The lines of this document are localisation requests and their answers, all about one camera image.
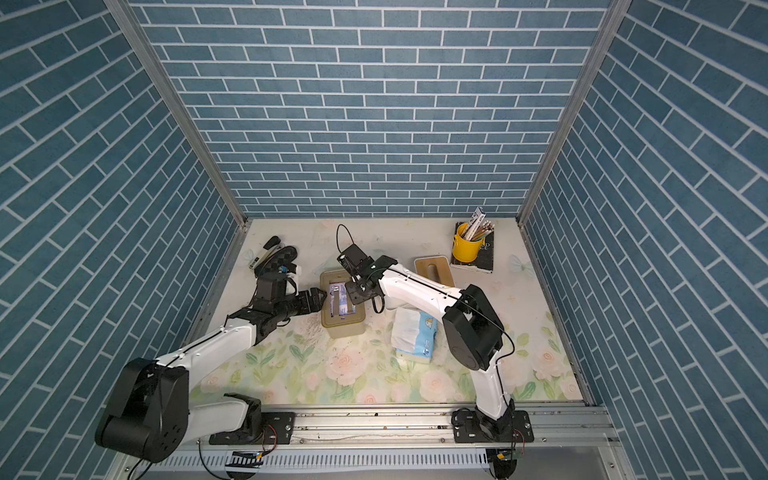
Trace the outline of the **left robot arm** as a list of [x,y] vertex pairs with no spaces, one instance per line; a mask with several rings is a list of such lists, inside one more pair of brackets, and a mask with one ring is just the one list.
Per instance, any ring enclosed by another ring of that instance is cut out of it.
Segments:
[[190,392],[290,319],[321,311],[326,298],[318,287],[298,289],[284,273],[258,277],[249,303],[228,314],[218,330],[174,352],[156,359],[135,358],[123,367],[96,427],[95,443],[159,463],[191,440],[262,440],[267,427],[259,399],[227,393],[217,403],[193,407]]

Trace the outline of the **blue white tissue pack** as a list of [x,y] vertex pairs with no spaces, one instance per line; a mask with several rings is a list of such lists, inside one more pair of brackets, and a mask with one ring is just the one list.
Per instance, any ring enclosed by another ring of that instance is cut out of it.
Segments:
[[391,345],[395,355],[416,363],[429,364],[435,351],[438,322],[418,310],[395,310]]

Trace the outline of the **white tissue box base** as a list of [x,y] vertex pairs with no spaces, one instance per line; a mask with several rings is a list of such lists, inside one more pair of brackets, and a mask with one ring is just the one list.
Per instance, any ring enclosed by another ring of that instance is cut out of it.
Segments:
[[394,310],[397,308],[410,308],[411,304],[406,300],[392,296],[386,296],[384,298],[384,306],[386,310]]

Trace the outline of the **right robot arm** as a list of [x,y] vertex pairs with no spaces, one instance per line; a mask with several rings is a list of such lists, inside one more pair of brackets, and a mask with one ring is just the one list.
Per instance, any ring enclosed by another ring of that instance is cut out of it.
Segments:
[[352,244],[337,257],[350,275],[348,297],[355,305],[376,297],[405,302],[439,320],[450,353],[470,370],[476,394],[471,426],[492,442],[534,440],[527,413],[506,394],[498,368],[504,345],[513,346],[502,321],[476,285],[449,287],[418,275],[395,259],[377,259]]

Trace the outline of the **purple tissue paper pack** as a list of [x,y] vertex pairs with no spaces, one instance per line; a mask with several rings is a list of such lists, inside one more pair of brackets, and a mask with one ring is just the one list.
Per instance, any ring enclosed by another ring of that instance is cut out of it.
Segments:
[[346,317],[356,313],[356,307],[349,302],[349,296],[344,282],[329,285],[330,317]]

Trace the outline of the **white box wooden lid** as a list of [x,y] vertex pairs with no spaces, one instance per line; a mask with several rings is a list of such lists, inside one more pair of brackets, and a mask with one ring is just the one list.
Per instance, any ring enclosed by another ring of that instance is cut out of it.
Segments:
[[455,286],[450,264],[445,256],[438,255],[416,258],[414,260],[414,267],[418,275],[448,287]]

